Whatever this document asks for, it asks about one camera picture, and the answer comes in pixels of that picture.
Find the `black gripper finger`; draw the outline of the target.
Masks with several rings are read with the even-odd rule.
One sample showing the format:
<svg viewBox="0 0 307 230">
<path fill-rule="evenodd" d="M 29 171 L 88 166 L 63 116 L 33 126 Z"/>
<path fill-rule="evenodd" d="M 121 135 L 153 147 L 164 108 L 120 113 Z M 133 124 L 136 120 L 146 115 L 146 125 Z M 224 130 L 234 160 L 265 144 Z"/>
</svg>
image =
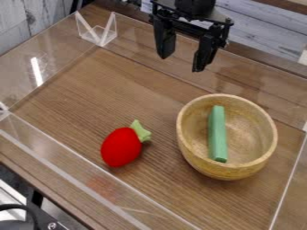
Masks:
<svg viewBox="0 0 307 230">
<path fill-rule="evenodd" d="M 205 66 L 212 63 L 217 52 L 216 39 L 210 34 L 205 34 L 198 40 L 198 48 L 193 57 L 193 72 L 201 72 Z"/>
<path fill-rule="evenodd" d="M 165 59 L 174 51 L 176 33 L 169 21 L 153 18 L 154 42 L 158 57 Z"/>
</svg>

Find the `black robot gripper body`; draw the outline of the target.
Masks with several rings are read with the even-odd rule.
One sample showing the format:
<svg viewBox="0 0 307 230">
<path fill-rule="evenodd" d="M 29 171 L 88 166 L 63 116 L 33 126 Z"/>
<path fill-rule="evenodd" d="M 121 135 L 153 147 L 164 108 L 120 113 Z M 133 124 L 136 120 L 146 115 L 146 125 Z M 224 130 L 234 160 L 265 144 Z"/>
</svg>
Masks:
<svg viewBox="0 0 307 230">
<path fill-rule="evenodd" d="M 216 0 L 149 0 L 153 18 L 169 21 L 174 31 L 200 38 L 210 34 L 217 47 L 225 47 L 233 20 L 221 14 L 214 5 Z"/>
</svg>

